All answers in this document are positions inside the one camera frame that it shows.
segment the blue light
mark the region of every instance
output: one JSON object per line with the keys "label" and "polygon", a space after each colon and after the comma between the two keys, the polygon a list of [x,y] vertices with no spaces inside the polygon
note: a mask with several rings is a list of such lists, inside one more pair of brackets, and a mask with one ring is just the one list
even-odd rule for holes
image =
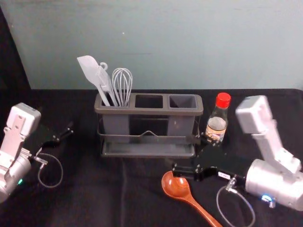
{"label": "blue light", "polygon": [[271,202],[273,200],[269,195],[262,195],[261,199],[265,202]]}

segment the wire whisk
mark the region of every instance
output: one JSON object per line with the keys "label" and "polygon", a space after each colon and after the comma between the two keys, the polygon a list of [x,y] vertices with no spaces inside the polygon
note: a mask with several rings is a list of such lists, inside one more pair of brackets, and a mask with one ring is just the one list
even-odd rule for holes
{"label": "wire whisk", "polygon": [[133,86],[133,75],[126,68],[113,71],[112,84],[119,106],[127,106]]}

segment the wooden spoon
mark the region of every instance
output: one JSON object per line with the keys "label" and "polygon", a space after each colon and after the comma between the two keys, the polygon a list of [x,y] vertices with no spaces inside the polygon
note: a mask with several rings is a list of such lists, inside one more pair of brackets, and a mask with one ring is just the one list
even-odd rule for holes
{"label": "wooden spoon", "polygon": [[166,172],[161,180],[162,189],[165,194],[176,200],[181,200],[189,203],[196,208],[199,213],[207,220],[213,227],[222,227],[222,225],[214,219],[199,203],[193,198],[190,187],[185,178],[174,177],[171,171]]}

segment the bottle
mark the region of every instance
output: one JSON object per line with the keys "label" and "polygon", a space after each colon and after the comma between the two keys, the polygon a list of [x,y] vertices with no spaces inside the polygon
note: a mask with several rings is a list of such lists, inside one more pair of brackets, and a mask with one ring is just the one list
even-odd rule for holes
{"label": "bottle", "polygon": [[227,110],[231,102],[231,96],[227,93],[219,93],[216,106],[207,121],[206,136],[215,141],[222,142],[227,127]]}

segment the teal wall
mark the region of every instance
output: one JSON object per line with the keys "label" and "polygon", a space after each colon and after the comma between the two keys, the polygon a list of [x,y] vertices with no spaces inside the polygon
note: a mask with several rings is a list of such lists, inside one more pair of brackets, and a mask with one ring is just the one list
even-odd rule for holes
{"label": "teal wall", "polygon": [[89,89],[76,61],[134,88],[303,88],[301,0],[0,0],[32,88]]}

